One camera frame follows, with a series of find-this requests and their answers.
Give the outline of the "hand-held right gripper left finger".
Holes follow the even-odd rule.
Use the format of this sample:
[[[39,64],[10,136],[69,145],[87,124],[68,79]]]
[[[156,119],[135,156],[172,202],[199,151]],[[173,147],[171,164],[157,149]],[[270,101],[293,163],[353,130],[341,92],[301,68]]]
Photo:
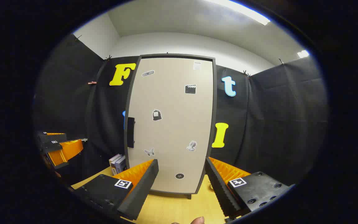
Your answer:
[[[151,159],[113,177],[99,174],[73,193],[109,218],[136,220],[158,171],[158,161]]]

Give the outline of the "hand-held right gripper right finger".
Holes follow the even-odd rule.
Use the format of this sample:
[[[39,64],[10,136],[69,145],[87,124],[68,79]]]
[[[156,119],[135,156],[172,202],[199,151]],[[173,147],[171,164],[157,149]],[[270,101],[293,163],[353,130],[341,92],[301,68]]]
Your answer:
[[[205,170],[223,214],[230,220],[269,205],[291,189],[266,173],[248,173],[210,156],[205,159]]]

